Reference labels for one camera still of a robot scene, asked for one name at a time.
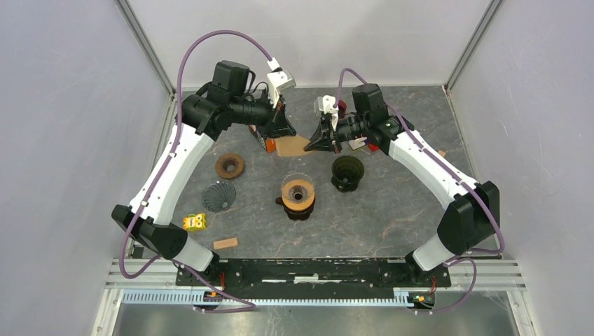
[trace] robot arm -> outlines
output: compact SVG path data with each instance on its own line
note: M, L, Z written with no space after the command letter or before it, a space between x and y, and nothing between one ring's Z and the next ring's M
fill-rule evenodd
M263 135L270 138L296 134L286 119L281 95L282 90L294 86L295 80L273 61L275 64L271 66L275 67L274 71L268 74L270 90L258 99L245 91L248 76L254 73L242 64L222 61L216 65L212 82L184 100L181 138L176 153L170 153L177 133L177 125L174 125L167 146L148 181L128 206L116 205L111 213L112 219L126 231L139 207L144 206L131 232L134 240L166 259L175 259L199 272L205 271L213 258L218 258L208 248L193 241L185 230L171 223L173 211L202 156L220 133L233 123L262 127ZM148 201L144 202L146 190L167 156L172 157L170 163Z
M332 125L332 119L322 113L319 127L304 149L339 153L342 150L341 142L366 137L370 144L402 163L431 190L445 209L445 213L437 228L437 234L405 257L414 273L428 272L451 257L462 255L495 233L484 211L460 185L465 182L469 186L474 186L474 191L499 222L499 190L493 183L488 181L479 184L461 173L427 144L414 125L404 119L408 129L424 146L419 148L405 132L399 120L388 113L378 85L360 85L353 89L352 94L357 112L347 114L338 121L336 127ZM456 172L461 181L453 179L424 150L432 153L437 160Z

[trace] gray ribbed cone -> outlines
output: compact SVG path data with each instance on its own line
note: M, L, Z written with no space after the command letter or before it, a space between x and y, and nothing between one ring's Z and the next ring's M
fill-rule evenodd
M202 204L208 211L221 212L231 208L236 196L231 183L217 181L202 193Z

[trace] black cup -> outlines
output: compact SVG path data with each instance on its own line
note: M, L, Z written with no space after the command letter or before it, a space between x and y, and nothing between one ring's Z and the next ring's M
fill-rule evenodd
M332 185L341 193L355 191L365 174L363 163L354 156L341 156L332 164Z

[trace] yellow toy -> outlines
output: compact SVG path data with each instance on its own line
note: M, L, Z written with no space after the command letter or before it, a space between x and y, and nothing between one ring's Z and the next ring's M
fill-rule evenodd
M206 228L206 214L199 213L195 215L189 214L188 217L184 218L184 230L194 232L196 230L204 230Z

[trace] white wall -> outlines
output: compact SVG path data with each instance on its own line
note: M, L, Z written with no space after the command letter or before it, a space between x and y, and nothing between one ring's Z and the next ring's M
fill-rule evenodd
M167 95L113 1L0 13L0 335L89 335Z
M592 335L594 3L505 1L453 103L542 335Z
M489 0L130 0L175 82L188 46L203 34L234 29L254 37L296 78L297 85L336 86L343 67L368 81L444 84ZM198 47L184 87L212 79L219 60L269 71L261 53L238 37ZM358 84L348 77L346 83Z

